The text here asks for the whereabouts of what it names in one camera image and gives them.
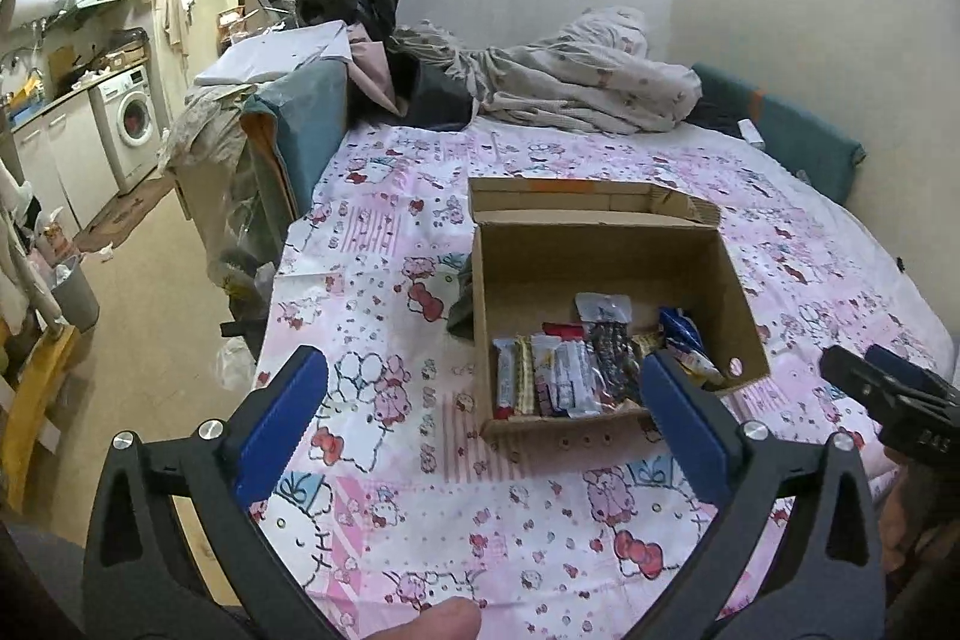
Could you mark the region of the person's left hand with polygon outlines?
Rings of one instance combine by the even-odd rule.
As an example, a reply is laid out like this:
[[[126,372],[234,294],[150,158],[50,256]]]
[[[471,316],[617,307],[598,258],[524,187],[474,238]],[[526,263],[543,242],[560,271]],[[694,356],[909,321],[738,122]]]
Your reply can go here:
[[[470,599],[451,598],[402,626],[370,635],[370,640],[477,640],[482,611]]]

